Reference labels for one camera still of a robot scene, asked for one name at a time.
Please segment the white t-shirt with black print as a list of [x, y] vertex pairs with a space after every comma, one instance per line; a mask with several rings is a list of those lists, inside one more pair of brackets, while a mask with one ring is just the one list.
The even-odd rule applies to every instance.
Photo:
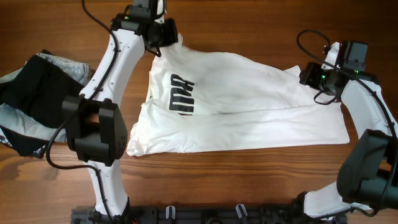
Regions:
[[341, 105], [315, 103], [298, 66], [280, 70], [182, 41], [161, 52], [131, 129], [130, 156], [349, 142]]

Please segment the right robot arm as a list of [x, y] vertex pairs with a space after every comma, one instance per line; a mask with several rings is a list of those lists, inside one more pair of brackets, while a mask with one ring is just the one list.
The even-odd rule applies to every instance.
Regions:
[[339, 98], [358, 134], [336, 182], [299, 195], [302, 215], [309, 220], [331, 220], [353, 211], [373, 217], [385, 208], [397, 208], [397, 125], [377, 78], [357, 70], [349, 73], [347, 77], [310, 62], [299, 75], [301, 84]]

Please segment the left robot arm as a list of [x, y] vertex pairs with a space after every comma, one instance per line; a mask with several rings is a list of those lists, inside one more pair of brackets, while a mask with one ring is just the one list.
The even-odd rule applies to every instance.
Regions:
[[118, 14], [109, 27], [109, 42], [99, 67], [78, 96], [62, 103], [67, 143], [79, 166], [88, 169], [96, 203], [89, 219], [122, 223], [129, 210], [121, 179], [120, 158], [127, 145], [127, 127], [119, 109], [132, 71], [144, 52], [177, 42], [174, 19], [143, 19]]

